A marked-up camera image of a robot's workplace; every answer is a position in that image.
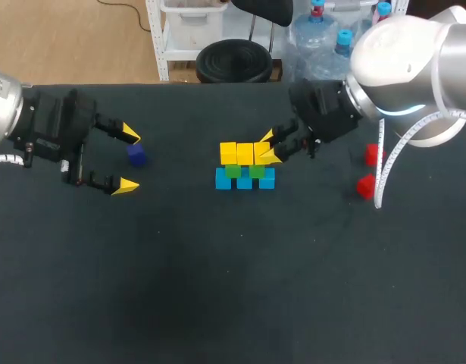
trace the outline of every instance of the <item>green block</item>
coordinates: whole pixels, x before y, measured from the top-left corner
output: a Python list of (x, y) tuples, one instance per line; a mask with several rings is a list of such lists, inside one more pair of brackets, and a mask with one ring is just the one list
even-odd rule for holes
[(264, 178), (264, 166), (263, 165), (250, 165), (249, 166), (249, 177), (250, 178)]
[(240, 178), (241, 177), (241, 166), (239, 165), (226, 165), (226, 177), (228, 178)]

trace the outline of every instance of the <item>water bottle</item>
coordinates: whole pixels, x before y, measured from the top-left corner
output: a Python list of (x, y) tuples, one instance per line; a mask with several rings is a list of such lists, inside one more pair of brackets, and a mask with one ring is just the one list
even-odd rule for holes
[(309, 79), (344, 80), (350, 68), (352, 31), (342, 29), (337, 34), (335, 47), (325, 45), (309, 59)]
[(318, 49), (331, 31), (335, 31), (334, 21), (324, 14), (325, 0), (311, 0), (310, 14), (300, 15), (292, 25), (292, 41), (296, 47), (289, 47), (289, 57), (293, 67), (293, 77), (305, 77), (308, 59)]
[(376, 12), (372, 20), (372, 25), (376, 25), (380, 21), (387, 19), (391, 15), (391, 4), (389, 2), (380, 2), (377, 4)]

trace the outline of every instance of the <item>cable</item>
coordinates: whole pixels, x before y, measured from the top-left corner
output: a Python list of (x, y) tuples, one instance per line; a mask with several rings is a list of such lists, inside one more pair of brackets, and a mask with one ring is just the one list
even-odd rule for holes
[(136, 15), (139, 17), (139, 26), (140, 26), (140, 28), (142, 28), (142, 30), (144, 32), (150, 33), (150, 29), (146, 29), (142, 25), (142, 17), (140, 16), (139, 9), (135, 8), (133, 5), (124, 4), (122, 2), (103, 2), (102, 0), (96, 0), (96, 2), (98, 2), (99, 4), (102, 4), (102, 5), (117, 5), (117, 6), (127, 6), (128, 8), (132, 8), (136, 12)]
[(12, 163), (13, 165), (23, 165), (23, 159), (19, 155), (1, 154), (0, 163)]
[[(448, 110), (449, 116), (458, 118), (458, 119), (465, 119), (466, 120), (466, 111), (463, 110)], [(384, 192), (384, 187), (386, 186), (387, 183), (387, 178), (389, 176), (389, 172), (391, 171), (391, 168), (394, 165), (394, 162), (396, 161), (396, 158), (398, 158), (399, 154), (401, 153), (402, 149), (408, 144), (408, 142), (411, 140), (414, 135), (426, 127), (429, 123), (432, 123), (433, 121), (443, 119), (445, 115), (441, 111), (437, 111), (431, 115), (425, 116), (419, 122), (417, 122), (415, 125), (409, 128), (409, 130), (405, 133), (405, 135), (402, 136), (402, 138), (398, 141), (394, 149), (391, 151), (391, 154), (389, 155), (389, 158), (386, 161), (386, 164), (384, 165), (384, 168), (382, 170), (382, 173), (380, 174), (379, 180), (377, 178), (380, 170), (380, 163), (379, 163), (379, 156), (383, 154), (382, 149), (377, 150), (377, 171), (376, 171), (376, 188), (374, 192), (374, 205), (376, 206), (376, 209), (380, 209), (382, 204), (383, 204), (383, 192)], [(382, 120), (382, 123), (379, 123), (380, 128), (379, 128), (379, 146), (381, 146), (381, 141), (384, 141), (384, 121)]]

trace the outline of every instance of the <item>cyan block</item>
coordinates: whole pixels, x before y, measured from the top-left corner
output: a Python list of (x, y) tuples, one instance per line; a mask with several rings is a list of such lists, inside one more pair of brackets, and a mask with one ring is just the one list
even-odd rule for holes
[(230, 190), (231, 179), (226, 177), (224, 168), (216, 168), (216, 190)]
[(147, 162), (147, 156), (140, 143), (127, 146), (127, 153), (130, 164), (135, 167), (142, 167)]
[(265, 168), (264, 178), (260, 178), (260, 190), (274, 190), (275, 188), (275, 169)]
[(253, 179), (249, 177), (249, 169), (247, 167), (241, 168), (241, 177), (236, 180), (236, 188), (238, 190), (253, 189)]

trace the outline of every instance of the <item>yellow block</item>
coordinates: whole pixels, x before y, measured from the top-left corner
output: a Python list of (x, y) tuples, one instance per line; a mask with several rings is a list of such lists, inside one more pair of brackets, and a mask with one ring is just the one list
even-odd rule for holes
[(238, 165), (253, 165), (255, 163), (253, 143), (238, 143), (237, 152)]
[(120, 193), (127, 193), (127, 192), (132, 192), (135, 190), (139, 184), (136, 184), (135, 182), (132, 182), (131, 180), (126, 180), (125, 178), (121, 177), (120, 178), (120, 188), (116, 191), (114, 191), (111, 195), (118, 195)]
[(236, 142), (220, 143), (220, 163), (222, 165), (235, 165), (236, 158)]
[(131, 127), (129, 127), (127, 124), (124, 123), (124, 130), (123, 132), (125, 134), (131, 135), (132, 137), (137, 138), (137, 141), (134, 144), (137, 144), (142, 138), (140, 137), (139, 134), (135, 133)]
[(269, 165), (269, 163), (267, 163), (261, 158), (261, 155), (265, 154), (268, 150), (270, 150), (269, 142), (255, 143), (255, 164), (256, 165)]

